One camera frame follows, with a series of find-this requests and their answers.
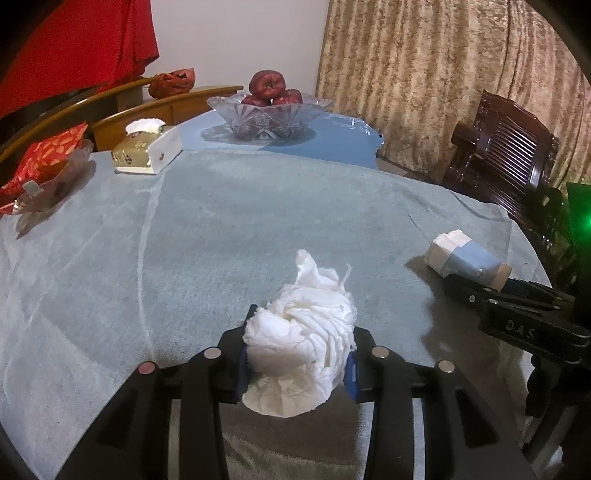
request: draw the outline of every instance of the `green light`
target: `green light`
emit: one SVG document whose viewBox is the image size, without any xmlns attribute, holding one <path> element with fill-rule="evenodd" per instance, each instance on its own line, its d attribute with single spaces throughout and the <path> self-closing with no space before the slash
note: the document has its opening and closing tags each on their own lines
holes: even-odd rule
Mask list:
<svg viewBox="0 0 591 480">
<path fill-rule="evenodd" d="M 591 244 L 591 185 L 568 183 L 570 230 L 574 243 Z"/>
</svg>

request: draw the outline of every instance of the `crumpled tissue paper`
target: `crumpled tissue paper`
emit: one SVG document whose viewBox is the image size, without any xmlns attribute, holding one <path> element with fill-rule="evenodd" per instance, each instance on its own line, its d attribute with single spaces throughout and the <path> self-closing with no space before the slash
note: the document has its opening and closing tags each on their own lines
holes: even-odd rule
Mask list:
<svg viewBox="0 0 591 480">
<path fill-rule="evenodd" d="M 350 265 L 340 280 L 305 250 L 295 263 L 295 283 L 284 285 L 246 324 L 246 354 L 256 373 L 242 402 L 263 415 L 294 417 L 327 401 L 356 349 L 357 309 L 345 290 Z"/>
</svg>

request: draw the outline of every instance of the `blue tablecloth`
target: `blue tablecloth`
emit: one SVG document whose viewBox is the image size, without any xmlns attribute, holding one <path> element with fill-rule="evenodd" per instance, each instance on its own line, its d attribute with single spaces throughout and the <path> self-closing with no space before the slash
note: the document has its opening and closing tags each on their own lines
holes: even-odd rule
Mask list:
<svg viewBox="0 0 591 480">
<path fill-rule="evenodd" d="M 198 147 L 190 123 L 184 136 Z M 94 176 L 25 236 L 18 218 L 0 220 L 0 418 L 41 480 L 55 477 L 139 363 L 173 365 L 216 344 L 251 303 L 293 281 L 299 248 L 341 274 L 353 267 L 357 325 L 377 342 L 418 364 L 452 360 L 509 428 L 521 425 L 528 357 L 479 332 L 423 260 L 433 238 L 459 228 L 517 277 L 547 283 L 500 207 L 253 148 L 186 151 L 158 176 L 115 175 L 109 153 L 91 158 Z M 352 480 L 372 413 L 338 389 L 294 419 L 228 407 L 222 422 L 233 479 Z M 416 425 L 421 480 L 420 416 Z"/>
<path fill-rule="evenodd" d="M 185 149 L 232 147 L 262 150 L 374 169 L 376 150 L 384 143 L 381 135 L 363 120 L 334 113 L 324 113 L 310 122 L 308 129 L 295 140 L 240 141 L 224 119 L 213 111 L 199 115 L 179 128 Z"/>
</svg>

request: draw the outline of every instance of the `red patterned bag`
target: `red patterned bag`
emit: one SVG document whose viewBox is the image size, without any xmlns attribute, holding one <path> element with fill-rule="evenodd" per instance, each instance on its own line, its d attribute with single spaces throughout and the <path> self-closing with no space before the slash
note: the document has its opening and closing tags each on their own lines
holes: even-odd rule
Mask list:
<svg viewBox="0 0 591 480">
<path fill-rule="evenodd" d="M 195 78 L 194 69 L 161 73 L 150 83 L 148 93 L 153 98 L 166 98 L 180 93 L 188 93 L 195 86 Z"/>
<path fill-rule="evenodd" d="M 22 184 L 29 180 L 41 185 L 55 178 L 66 166 L 68 155 L 82 144 L 87 128 L 88 124 L 82 123 L 61 134 L 31 144 L 12 180 L 0 188 L 0 209 L 23 194 L 25 190 Z"/>
</svg>

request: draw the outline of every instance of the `white wall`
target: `white wall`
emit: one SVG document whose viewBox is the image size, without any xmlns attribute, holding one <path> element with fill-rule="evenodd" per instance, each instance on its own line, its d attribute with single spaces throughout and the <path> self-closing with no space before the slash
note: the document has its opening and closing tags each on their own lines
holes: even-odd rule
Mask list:
<svg viewBox="0 0 591 480">
<path fill-rule="evenodd" d="M 314 94 L 329 0 L 152 0 L 160 58 L 146 74 L 195 68 L 197 85 L 244 85 L 278 70 Z"/>
</svg>

